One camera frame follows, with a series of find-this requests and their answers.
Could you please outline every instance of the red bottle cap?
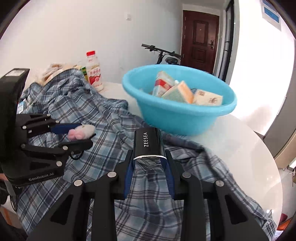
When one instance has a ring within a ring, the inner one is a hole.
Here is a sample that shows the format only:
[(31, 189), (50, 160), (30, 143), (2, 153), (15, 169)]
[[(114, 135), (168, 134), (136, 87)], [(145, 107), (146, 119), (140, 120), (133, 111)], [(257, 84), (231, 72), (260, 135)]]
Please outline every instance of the red bottle cap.
[(90, 51), (90, 52), (87, 52), (87, 53), (86, 53), (86, 56), (91, 56), (91, 55), (94, 55), (94, 54), (96, 54), (95, 51)]

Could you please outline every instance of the light switch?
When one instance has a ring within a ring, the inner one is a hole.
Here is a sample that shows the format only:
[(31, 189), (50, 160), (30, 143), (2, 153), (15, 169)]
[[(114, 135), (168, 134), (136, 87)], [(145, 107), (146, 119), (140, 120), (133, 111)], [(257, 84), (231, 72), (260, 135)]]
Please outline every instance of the light switch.
[(131, 20), (131, 14), (126, 12), (126, 20)]

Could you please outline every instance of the red and white box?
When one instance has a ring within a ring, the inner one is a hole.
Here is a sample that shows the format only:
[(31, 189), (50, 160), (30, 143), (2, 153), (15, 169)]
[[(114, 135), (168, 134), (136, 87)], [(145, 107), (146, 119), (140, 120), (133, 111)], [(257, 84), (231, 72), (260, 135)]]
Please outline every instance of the red and white box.
[(160, 71), (157, 74), (152, 95), (161, 97), (165, 92), (167, 92), (174, 85), (175, 85), (175, 80), (171, 76), (169, 76), (166, 72)]

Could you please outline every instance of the blue plastic basin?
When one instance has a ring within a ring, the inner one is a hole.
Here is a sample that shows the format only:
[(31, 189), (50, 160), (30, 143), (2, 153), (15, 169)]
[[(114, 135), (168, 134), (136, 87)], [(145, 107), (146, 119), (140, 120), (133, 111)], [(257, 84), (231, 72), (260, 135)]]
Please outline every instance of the blue plastic basin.
[[(159, 71), (174, 79), (184, 80), (189, 88), (210, 91), (223, 96), (221, 106), (198, 106), (165, 100), (150, 93)], [(144, 120), (151, 126), (177, 135), (194, 136), (203, 133), (218, 116), (231, 113), (237, 98), (222, 80), (198, 69), (178, 65), (148, 65), (126, 73), (122, 80), (125, 91), (137, 100)]]

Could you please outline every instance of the plastic bottle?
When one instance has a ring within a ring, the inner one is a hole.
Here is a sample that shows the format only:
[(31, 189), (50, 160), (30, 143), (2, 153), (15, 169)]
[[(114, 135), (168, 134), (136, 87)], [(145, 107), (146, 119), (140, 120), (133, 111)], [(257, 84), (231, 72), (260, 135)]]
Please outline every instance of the plastic bottle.
[(87, 52), (86, 56), (87, 56), (86, 72), (89, 79), (89, 83), (97, 91), (101, 91), (104, 88), (104, 86), (101, 80), (100, 63), (96, 56), (96, 52), (95, 51)]

